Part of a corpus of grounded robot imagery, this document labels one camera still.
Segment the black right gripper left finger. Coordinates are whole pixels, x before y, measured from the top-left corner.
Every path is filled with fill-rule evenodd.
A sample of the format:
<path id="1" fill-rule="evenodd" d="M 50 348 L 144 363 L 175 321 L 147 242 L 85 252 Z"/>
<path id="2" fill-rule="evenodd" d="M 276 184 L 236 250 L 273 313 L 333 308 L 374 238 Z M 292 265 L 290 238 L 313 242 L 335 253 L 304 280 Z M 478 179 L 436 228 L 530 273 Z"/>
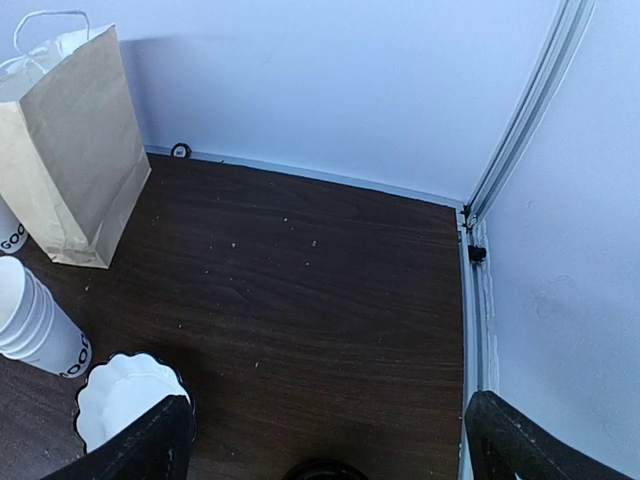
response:
<path id="1" fill-rule="evenodd" d="M 185 479 L 194 438 L 193 407 L 182 395 L 168 395 L 104 445 L 47 478 Z"/>

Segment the white paper coffee cup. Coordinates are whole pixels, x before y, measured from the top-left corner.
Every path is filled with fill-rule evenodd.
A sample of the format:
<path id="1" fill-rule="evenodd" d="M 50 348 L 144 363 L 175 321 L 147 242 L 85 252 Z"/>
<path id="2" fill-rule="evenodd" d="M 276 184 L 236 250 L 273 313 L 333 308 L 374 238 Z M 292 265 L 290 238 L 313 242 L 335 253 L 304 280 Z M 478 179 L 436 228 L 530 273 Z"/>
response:
<path id="1" fill-rule="evenodd" d="M 29 235 L 6 202 L 0 198 L 0 250 L 14 254 L 26 243 Z"/>

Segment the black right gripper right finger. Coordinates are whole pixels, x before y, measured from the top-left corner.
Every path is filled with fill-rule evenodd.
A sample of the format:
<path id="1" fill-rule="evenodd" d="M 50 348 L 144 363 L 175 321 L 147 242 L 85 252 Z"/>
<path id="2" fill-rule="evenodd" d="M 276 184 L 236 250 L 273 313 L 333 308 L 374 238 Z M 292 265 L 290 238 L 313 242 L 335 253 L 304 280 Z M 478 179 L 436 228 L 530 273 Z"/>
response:
<path id="1" fill-rule="evenodd" d="M 561 442 L 492 391 L 475 392 L 464 423 L 475 479 L 625 479 Z"/>

